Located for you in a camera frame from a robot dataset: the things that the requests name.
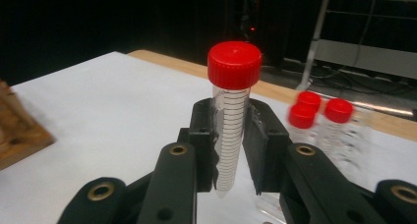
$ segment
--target centrifuge tube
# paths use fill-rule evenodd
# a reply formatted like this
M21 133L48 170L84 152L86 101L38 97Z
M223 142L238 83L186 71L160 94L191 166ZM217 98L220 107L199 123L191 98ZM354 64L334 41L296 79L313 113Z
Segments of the centrifuge tube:
M214 149L219 161L215 181L224 197L233 187L251 86L260 75L261 51L243 41L226 41L208 53L208 78L213 84Z

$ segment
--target brass ring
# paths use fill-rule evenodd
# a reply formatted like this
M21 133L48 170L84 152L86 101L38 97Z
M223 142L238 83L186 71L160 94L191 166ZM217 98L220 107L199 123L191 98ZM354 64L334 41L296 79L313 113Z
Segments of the brass ring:
M316 154L316 151L307 145L296 145L295 150L297 150L297 152L306 156L311 156L311 155Z
M169 149L169 153L172 155L182 155L187 152L187 147L184 145L175 145Z
M417 192L416 191L410 188L401 186L401 185L392 186L391 191L399 199L402 199L403 201L406 201L406 202L417 204Z
M91 201L100 201L114 193L114 185L110 182L102 182L89 189L87 197Z

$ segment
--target table surface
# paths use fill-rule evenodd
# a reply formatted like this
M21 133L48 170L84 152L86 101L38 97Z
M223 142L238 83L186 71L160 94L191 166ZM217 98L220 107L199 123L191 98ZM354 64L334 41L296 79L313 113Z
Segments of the table surface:
M115 177L131 184L143 177L188 127L193 104L211 97L204 66L145 50L129 55L110 53L14 86L56 142L0 171L0 223L55 223L85 183ZM286 125L296 93L259 82L252 97ZM360 185L372 190L384 179L417 184L416 125L374 113L372 127L373 152ZM232 191L224 199L198 195L198 223L277 223L256 209L259 198L241 151Z

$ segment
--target red cap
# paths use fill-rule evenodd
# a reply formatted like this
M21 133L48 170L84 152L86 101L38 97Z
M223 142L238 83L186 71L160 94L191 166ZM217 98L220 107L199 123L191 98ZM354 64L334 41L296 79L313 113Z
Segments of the red cap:
M316 111L304 104L295 104L289 109L288 122L299 129L309 129L313 126Z
M352 116L353 106L348 101L341 98L333 98L326 105L325 116L339 124L347 123Z
M245 89L260 77L262 55L254 45L226 41L208 52L208 79L224 89Z
M304 104L306 106L312 107L314 110L319 111L320 104L322 99L320 96L311 91L303 91L298 94L297 104Z

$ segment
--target screw hole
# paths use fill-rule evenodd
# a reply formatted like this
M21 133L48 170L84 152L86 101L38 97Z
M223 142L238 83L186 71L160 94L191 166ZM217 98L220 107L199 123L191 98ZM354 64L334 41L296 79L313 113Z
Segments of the screw hole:
M403 201L417 204L417 192L404 186L393 186L391 191Z
M88 198L92 201L100 201L108 198L114 192L114 185L109 182L103 182L95 185L89 190Z
M157 219L167 221L172 218L174 212L169 208L162 208L157 212Z
M353 210L348 210L346 212L347 217L349 217L350 220L356 222L356 223L363 223L364 222L364 217L362 216L362 214L360 214L357 211L353 211Z
M297 152L307 156L311 156L316 153L311 147L306 145L297 145L295 149L297 150Z
M173 155L181 155L187 152L187 147L184 145L176 145L169 149L169 152Z

